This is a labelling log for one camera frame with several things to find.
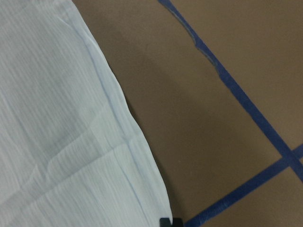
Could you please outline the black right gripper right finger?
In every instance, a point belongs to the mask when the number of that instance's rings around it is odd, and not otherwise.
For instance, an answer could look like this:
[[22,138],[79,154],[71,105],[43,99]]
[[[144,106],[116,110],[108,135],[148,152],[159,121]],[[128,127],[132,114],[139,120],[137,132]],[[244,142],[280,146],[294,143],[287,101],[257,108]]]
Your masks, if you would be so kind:
[[183,227],[183,220],[181,218],[173,218],[172,227]]

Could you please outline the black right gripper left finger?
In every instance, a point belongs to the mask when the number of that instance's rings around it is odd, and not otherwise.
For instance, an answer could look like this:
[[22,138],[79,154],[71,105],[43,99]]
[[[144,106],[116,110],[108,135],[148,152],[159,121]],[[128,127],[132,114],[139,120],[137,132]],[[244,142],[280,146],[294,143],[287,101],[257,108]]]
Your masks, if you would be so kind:
[[160,227],[171,227],[169,218],[160,218]]

